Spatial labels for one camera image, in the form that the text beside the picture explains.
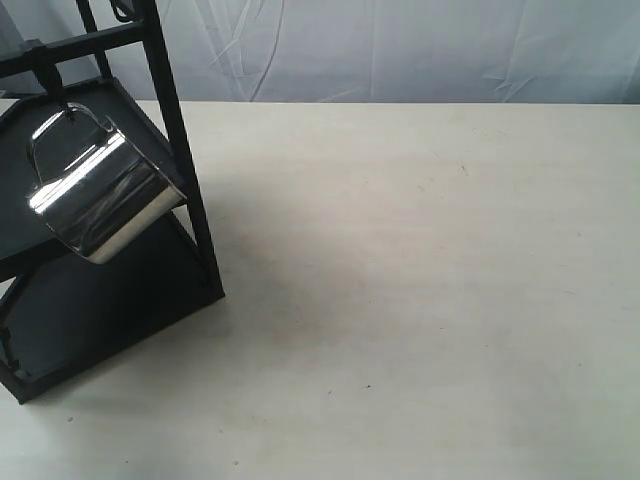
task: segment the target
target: rack leg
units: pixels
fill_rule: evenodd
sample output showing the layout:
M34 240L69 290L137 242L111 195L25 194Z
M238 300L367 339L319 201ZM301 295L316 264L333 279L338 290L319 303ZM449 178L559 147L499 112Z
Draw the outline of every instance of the rack leg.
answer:
M169 143L180 174L186 183L187 208L191 218L191 224L198 244L200 257L205 264L207 277L214 292L218 296L222 296L223 288L211 240L211 233L207 223L207 215L200 193L198 177L193 165L193 157L189 147L187 131L184 126L178 93L176 91L171 64L169 63L169 55L167 46L162 33L162 25L160 17L153 1L138 2L140 12L142 14L143 25L147 31L147 35L143 41L144 51L149 62L149 70L153 78L160 110L167 129Z
M91 11L89 0L76 0L76 4L78 5L78 11L80 12L80 16L82 17L82 23L84 24L85 31L87 33L97 32L98 26L96 25L96 20L93 17L93 12ZM107 54L105 52L98 52L95 54L95 57L102 78L113 78L111 67L109 66L109 61L107 60Z
M29 285L34 273L35 270L17 277L0 298L0 348L4 350L4 356L7 359L6 367L8 367L10 373L20 369L20 361L13 351L11 332L5 326L5 322L11 309Z

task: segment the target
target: metal mug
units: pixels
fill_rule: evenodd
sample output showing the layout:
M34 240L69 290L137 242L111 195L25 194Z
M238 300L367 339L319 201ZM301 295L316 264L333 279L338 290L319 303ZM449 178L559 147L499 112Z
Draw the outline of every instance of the metal mug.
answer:
M101 124L86 106L69 103L69 108L89 117L98 129L64 171L47 181L41 176L36 147L68 112L52 115L34 131L27 157L38 184L27 200L62 243L102 264L185 196L109 117Z

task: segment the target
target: white backdrop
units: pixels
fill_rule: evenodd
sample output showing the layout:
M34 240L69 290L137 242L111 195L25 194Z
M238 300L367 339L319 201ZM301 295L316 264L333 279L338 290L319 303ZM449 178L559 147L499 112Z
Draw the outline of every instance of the white backdrop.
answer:
M73 0L0 0L24 38L82 32ZM100 27L115 25L92 0ZM638 0L158 0L185 100L637 102ZM153 98L140 47L110 53ZM63 66L72 82L89 59Z

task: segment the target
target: table surface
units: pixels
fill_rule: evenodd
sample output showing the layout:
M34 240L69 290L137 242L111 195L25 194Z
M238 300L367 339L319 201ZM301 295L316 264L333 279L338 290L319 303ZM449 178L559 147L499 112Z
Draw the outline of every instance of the table surface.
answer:
M640 477L639 107L183 111L228 297L0 392L2 478Z

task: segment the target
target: shelf tray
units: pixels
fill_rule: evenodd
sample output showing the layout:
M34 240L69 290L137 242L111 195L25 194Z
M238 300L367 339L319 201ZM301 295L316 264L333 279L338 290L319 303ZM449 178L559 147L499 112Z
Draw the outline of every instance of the shelf tray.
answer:
M4 352L0 379L20 403L217 300L173 214L105 265L69 254L39 268L11 309L20 380Z

